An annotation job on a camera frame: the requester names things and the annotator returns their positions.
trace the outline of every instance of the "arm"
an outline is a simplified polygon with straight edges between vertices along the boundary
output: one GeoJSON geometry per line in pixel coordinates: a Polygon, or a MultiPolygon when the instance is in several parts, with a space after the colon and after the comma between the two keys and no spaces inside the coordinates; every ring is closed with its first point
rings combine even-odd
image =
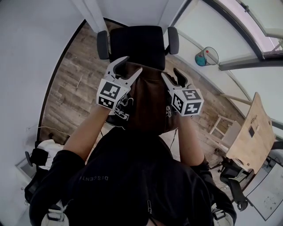
{"type": "Polygon", "coordinates": [[[96,106],[89,116],[70,136],[64,146],[64,150],[74,152],[86,161],[109,112],[110,110],[107,108],[99,105],[96,106]]]}
{"type": "Polygon", "coordinates": [[[187,166],[198,166],[204,161],[204,153],[200,148],[190,116],[178,115],[179,150],[181,162],[187,166]]]}

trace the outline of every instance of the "wooden table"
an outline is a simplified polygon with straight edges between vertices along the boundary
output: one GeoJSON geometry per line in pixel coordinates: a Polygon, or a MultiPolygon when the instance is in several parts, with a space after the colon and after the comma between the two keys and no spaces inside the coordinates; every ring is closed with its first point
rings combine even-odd
{"type": "MultiPolygon", "coordinates": [[[[226,157],[233,159],[244,170],[253,169],[254,173],[257,173],[275,141],[272,122],[264,111],[260,95],[256,92],[252,102],[225,94],[221,94],[221,96],[248,104],[251,107],[232,145],[222,143],[220,139],[215,141],[229,148],[226,157]]],[[[205,135],[209,138],[214,137],[208,135],[207,132],[205,135]]]]}

